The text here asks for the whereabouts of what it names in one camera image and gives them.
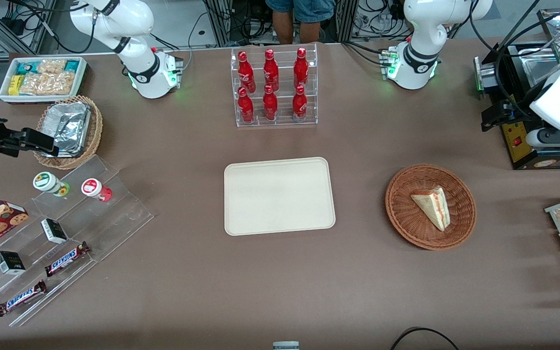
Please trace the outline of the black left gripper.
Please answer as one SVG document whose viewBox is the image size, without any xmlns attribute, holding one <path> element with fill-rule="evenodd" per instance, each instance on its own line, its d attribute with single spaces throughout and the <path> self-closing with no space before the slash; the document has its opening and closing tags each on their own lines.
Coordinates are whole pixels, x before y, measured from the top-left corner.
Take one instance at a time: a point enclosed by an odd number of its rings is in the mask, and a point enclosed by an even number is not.
<svg viewBox="0 0 560 350">
<path fill-rule="evenodd" d="M 502 108 L 487 108 L 482 111 L 482 132 L 513 120 L 514 124 L 524 124 L 526 129 L 538 128 L 538 116 L 530 109 L 533 100 L 511 102 L 502 100 Z"/>
</svg>

